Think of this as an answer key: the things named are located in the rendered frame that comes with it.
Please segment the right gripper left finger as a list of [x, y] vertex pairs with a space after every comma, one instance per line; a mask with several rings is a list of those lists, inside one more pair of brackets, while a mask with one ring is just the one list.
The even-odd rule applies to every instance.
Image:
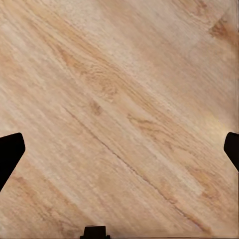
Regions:
[[20, 132], [0, 138], [0, 191], [25, 152]]

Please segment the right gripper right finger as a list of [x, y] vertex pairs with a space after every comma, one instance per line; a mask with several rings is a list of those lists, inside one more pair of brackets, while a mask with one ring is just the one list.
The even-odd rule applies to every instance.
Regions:
[[228, 132], [224, 142], [224, 151], [239, 172], [239, 134]]

